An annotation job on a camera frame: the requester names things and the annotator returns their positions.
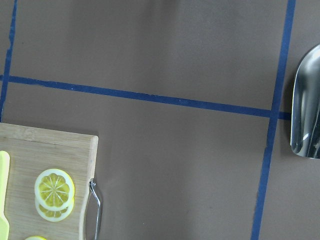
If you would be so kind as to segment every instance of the lemon slice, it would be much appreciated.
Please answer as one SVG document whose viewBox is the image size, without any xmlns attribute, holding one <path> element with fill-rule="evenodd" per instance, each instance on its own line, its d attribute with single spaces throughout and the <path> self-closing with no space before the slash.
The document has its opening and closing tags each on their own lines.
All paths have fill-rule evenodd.
<svg viewBox="0 0 320 240">
<path fill-rule="evenodd" d="M 30 237 L 27 237 L 25 240 L 46 240 L 46 239 L 42 236 L 30 236 Z"/>
<path fill-rule="evenodd" d="M 74 208 L 75 200 L 73 199 L 71 204 L 60 211 L 50 211 L 48 209 L 45 209 L 43 206 L 40 205 L 37 199 L 34 200 L 35 209 L 38 212 L 38 214 L 45 220 L 49 222 L 60 222 L 64 220 L 66 217 L 70 215 L 72 212 L 72 209 Z"/>
<path fill-rule="evenodd" d="M 71 177 L 61 169 L 48 169 L 40 173 L 34 184 L 38 202 L 47 210 L 57 212 L 66 209 L 75 196 Z"/>
</svg>

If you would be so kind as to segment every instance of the wooden cutting board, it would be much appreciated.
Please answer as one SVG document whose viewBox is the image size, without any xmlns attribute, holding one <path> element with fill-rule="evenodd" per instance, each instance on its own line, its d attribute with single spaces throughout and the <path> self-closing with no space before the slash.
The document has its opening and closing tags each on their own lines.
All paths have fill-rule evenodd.
<svg viewBox="0 0 320 240">
<path fill-rule="evenodd" d="M 95 174 L 97 148 L 97 136 L 0 123 L 0 150 L 10 155 L 4 205 L 9 240 L 34 235 L 47 240 L 86 239 L 89 181 Z M 66 171 L 75 186 L 73 211 L 60 222 L 44 220 L 35 208 L 36 178 L 52 168 Z"/>
</svg>

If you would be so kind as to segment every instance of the knife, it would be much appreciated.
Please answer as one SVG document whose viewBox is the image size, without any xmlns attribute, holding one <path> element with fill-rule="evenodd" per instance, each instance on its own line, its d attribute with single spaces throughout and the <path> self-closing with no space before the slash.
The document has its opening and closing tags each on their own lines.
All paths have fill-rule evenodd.
<svg viewBox="0 0 320 240">
<path fill-rule="evenodd" d="M 0 151 L 0 240 L 8 240 L 9 222 L 5 217 L 5 199 L 9 174 L 10 156 Z"/>
</svg>

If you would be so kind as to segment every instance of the silver handle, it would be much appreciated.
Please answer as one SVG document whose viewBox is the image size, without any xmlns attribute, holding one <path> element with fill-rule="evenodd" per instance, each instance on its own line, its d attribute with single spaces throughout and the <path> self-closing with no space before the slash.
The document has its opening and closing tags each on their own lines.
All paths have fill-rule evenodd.
<svg viewBox="0 0 320 240">
<path fill-rule="evenodd" d="M 91 193 L 93 194 L 96 203 L 98 205 L 98 210 L 96 213 L 96 224 L 95 224 L 95 234 L 94 234 L 94 239 L 93 240 L 99 240 L 99 234 L 100 234 L 100 228 L 101 228 L 101 218 L 102 218 L 102 203 L 101 200 L 97 194 L 97 183 L 94 178 L 91 178 L 89 182 L 89 189 Z"/>
</svg>

